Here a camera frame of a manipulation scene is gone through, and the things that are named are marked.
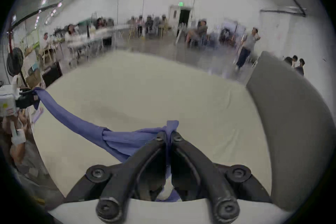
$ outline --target white tablecloth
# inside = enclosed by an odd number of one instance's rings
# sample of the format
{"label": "white tablecloth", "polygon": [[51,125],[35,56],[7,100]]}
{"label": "white tablecloth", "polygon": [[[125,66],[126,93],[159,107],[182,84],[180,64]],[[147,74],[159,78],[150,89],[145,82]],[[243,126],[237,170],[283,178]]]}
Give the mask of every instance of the white tablecloth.
{"label": "white tablecloth", "polygon": [[[156,56],[114,51],[56,80],[48,92],[74,115],[113,131],[161,127],[178,132],[213,162],[249,167],[271,193],[271,162],[246,88]],[[118,161],[58,122],[46,109],[34,138],[57,187],[67,195],[95,164]]]}

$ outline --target gray chair back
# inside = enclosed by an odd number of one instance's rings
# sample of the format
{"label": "gray chair back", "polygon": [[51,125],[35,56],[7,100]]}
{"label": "gray chair back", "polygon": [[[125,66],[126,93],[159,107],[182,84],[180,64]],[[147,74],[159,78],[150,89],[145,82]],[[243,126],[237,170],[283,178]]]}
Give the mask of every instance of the gray chair back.
{"label": "gray chair back", "polygon": [[265,51],[246,87],[267,138],[271,198],[282,209],[296,210],[318,184],[334,152],[331,113],[304,77]]}

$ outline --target blue cloth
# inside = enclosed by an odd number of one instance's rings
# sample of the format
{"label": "blue cloth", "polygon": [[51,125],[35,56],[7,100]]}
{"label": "blue cloth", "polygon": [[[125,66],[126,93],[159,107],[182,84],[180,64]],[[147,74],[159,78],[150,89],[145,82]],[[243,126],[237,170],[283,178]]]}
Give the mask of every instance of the blue cloth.
{"label": "blue cloth", "polygon": [[[97,146],[105,149],[112,156],[120,162],[126,161],[139,148],[144,146],[149,141],[156,138],[159,132],[166,132],[167,145],[167,174],[170,175],[170,152],[171,133],[179,126],[178,121],[167,121],[167,125],[158,128],[139,129],[134,132],[113,132],[105,127],[94,125],[90,122],[84,121],[79,117],[71,114],[50,96],[50,94],[42,88],[36,87],[33,92],[38,95],[39,100],[42,101],[45,108],[63,125],[68,127],[73,132],[79,134],[85,139],[93,142]],[[35,109],[38,108],[39,101],[34,104]],[[177,201],[177,193],[172,193],[169,200]]]}

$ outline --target black fan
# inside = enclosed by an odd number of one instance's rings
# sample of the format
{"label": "black fan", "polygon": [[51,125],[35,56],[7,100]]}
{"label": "black fan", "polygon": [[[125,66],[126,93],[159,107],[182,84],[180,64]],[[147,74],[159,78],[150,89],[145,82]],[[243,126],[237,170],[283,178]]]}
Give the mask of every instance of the black fan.
{"label": "black fan", "polygon": [[7,70],[11,76],[20,74],[23,65],[23,54],[19,48],[14,48],[13,53],[7,56]]}

